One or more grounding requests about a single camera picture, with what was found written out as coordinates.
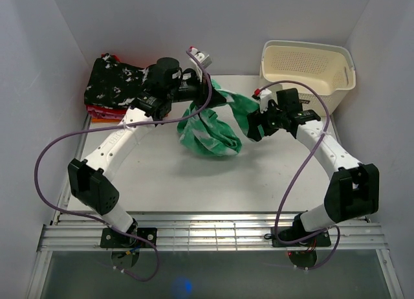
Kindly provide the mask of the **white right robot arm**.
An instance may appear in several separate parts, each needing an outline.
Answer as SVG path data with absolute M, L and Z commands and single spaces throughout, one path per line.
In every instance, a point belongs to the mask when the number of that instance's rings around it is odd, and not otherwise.
M 323 203 L 298 214 L 290 228 L 276 232 L 278 243 L 308 245 L 323 229 L 378 211 L 378 168 L 360 162 L 328 134 L 328 122 L 321 121 L 314 110 L 303 109 L 297 89 L 275 93 L 258 89 L 252 97 L 259 108 L 247 116 L 248 138 L 259 141 L 284 129 L 310 151 L 329 178 Z

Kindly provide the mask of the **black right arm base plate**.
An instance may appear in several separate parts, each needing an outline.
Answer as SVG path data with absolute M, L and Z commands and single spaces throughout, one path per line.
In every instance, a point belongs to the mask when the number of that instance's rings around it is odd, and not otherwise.
M 310 238 L 306 241 L 300 241 L 295 244 L 284 244 L 280 243 L 275 236 L 274 229 L 271 229 L 271 233 L 264 235 L 265 240 L 270 240 L 273 247 L 330 247 L 331 246 L 331 239 L 329 237 L 328 232 L 322 232 L 317 236 Z

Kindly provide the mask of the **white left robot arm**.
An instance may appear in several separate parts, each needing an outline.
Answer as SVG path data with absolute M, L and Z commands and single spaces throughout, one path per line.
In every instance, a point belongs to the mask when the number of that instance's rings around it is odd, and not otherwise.
M 107 138 L 83 160 L 68 165 L 71 194 L 109 225 L 123 247 L 136 242 L 136 221 L 120 204 L 120 194 L 112 184 L 119 167 L 133 148 L 156 125 L 162 123 L 173 103 L 212 99 L 212 84 L 206 74 L 211 64 L 208 54 L 192 48 L 193 68 L 182 70 L 174 58 L 160 58 L 144 70 L 127 111 Z

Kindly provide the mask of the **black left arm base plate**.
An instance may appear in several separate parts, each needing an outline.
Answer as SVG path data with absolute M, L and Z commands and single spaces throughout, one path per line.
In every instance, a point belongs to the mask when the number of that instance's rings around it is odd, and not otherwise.
M 133 235 L 146 239 L 152 244 L 156 245 L 157 242 L 157 228 L 142 228 L 138 227 L 133 231 Z M 117 233 L 110 228 L 104 228 L 100 238 L 100 247 L 105 249 L 121 249 L 121 248 L 150 248 L 148 243 L 144 243 L 135 238 L 130 238 L 123 234 Z

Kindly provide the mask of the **aluminium rail frame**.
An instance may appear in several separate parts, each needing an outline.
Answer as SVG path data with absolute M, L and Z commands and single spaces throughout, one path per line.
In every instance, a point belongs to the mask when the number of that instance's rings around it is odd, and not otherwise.
M 253 252 L 287 251 L 273 248 L 264 239 L 274 227 L 283 193 L 308 148 L 286 131 L 253 143 L 243 139 L 236 157 L 198 158 L 178 143 L 175 124 L 164 124 L 148 133 L 119 167 L 114 185 L 122 207 L 140 227 L 158 228 L 160 252 Z M 281 228 L 294 215 L 322 202 L 328 176 L 313 157 L 289 193 L 281 214 Z M 45 226 L 39 241 L 35 273 L 27 298 L 100 298 L 87 294 L 75 275 L 52 282 L 52 256 L 58 252 L 109 252 L 98 246 L 104 226 L 92 219 L 57 213 Z M 391 298 L 404 297 L 389 242 L 380 223 L 368 217 L 342 222 L 337 252 L 374 250 Z

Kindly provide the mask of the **green tie-dye trousers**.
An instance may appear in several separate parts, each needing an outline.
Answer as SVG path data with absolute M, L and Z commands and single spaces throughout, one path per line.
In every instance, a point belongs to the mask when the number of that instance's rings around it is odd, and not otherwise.
M 212 87 L 225 99 L 239 128 L 248 133 L 250 113 L 259 109 L 259 104 L 239 93 L 222 89 L 212 80 Z M 204 157 L 230 157 L 237 155 L 243 146 L 233 129 L 213 109 L 206 108 L 198 115 L 177 124 L 179 142 L 190 151 Z

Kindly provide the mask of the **orange folded trousers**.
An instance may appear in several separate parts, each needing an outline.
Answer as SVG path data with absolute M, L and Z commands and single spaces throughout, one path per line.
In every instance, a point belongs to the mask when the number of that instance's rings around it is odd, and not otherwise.
M 119 123 L 120 119 L 118 118 L 97 118 L 92 117 L 91 118 L 92 123 Z

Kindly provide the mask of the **cream perforated plastic basket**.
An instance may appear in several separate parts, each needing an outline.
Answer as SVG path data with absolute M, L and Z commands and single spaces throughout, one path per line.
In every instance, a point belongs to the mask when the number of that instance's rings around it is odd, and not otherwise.
M 349 51 L 343 47 L 302 41 L 271 40 L 265 43 L 259 71 L 259 86 L 282 81 L 269 89 L 296 88 L 305 110 L 325 116 L 320 101 L 302 84 L 313 89 L 331 114 L 355 88 L 356 73 Z

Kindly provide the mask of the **black white patterned folded trousers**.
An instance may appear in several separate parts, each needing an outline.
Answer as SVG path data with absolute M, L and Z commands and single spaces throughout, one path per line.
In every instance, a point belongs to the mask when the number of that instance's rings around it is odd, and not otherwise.
M 122 63 L 117 56 L 102 54 L 94 62 L 84 92 L 84 104 L 107 109 L 126 109 L 144 91 L 150 70 Z

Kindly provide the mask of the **red folded trousers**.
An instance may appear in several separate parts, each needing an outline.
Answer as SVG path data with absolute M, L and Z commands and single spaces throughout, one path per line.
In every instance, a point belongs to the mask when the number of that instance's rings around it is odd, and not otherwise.
M 127 105 L 115 100 L 123 87 L 121 63 L 117 56 L 102 54 L 94 62 L 83 101 L 88 113 L 97 118 L 122 119 Z

